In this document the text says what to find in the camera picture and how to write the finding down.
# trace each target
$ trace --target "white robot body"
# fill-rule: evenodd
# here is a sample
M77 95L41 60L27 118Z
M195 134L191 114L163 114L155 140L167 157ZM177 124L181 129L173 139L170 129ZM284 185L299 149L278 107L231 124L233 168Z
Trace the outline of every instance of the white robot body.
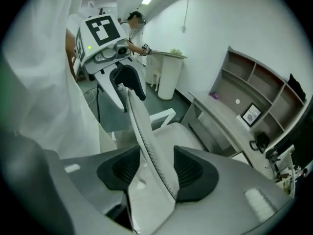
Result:
M130 57L127 35L111 14L87 18L80 23L75 53L88 74L95 76L99 87L114 105L127 112L126 96L118 85L135 91L145 100L142 66Z

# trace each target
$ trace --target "desk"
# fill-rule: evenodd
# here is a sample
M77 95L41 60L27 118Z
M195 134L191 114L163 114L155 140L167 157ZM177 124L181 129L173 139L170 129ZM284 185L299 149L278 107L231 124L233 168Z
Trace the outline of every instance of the desk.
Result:
M147 62L148 78L146 82L151 83L151 76L148 74L152 72L153 69L159 69L161 79L157 95L163 100L171 100L179 77L182 61L187 57L162 51L154 51L153 57L158 60L157 63L160 67L155 67L155 65L151 65L152 62Z
M226 134L231 144L235 144L248 157L252 166L266 177L273 179L273 172L265 153L250 148L249 141L254 140L253 135L236 119L236 114L220 101L210 97L207 92L189 92L195 101L202 106L202 112L208 114Z

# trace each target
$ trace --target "gray floor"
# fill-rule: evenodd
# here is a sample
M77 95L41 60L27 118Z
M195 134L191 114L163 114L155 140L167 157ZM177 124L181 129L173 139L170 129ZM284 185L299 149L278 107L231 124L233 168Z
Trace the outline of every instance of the gray floor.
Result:
M94 100L94 95L96 95L96 90L93 91L93 89L96 88L96 82L82 81L79 82L78 85L82 92L85 93L84 96L87 103L91 103ZM112 105L110 100L108 100L105 95L101 93L101 91L99 93L100 122L103 129L107 133L110 133L110 135L114 132L118 148L136 145L136 137L134 135L129 114L121 112ZM147 84L146 94L147 97L144 104L147 107L149 114L153 115L155 113L173 108L176 115L171 122L181 121L189 108L189 105L176 93L174 93L173 99L170 101L161 100L155 92L155 86L151 88L150 85ZM96 100L94 100L89 107L98 119ZM160 127L162 122L163 121L161 119L160 122L154 123L152 128L156 129Z

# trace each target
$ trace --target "white plastic sheet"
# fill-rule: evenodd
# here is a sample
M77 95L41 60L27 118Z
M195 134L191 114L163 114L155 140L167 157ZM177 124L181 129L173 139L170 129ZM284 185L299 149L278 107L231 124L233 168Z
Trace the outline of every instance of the white plastic sheet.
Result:
M30 0L1 46L2 66L7 69L2 79L9 95L6 127L61 158L115 149L67 62L67 18L78 12L80 4L81 0Z

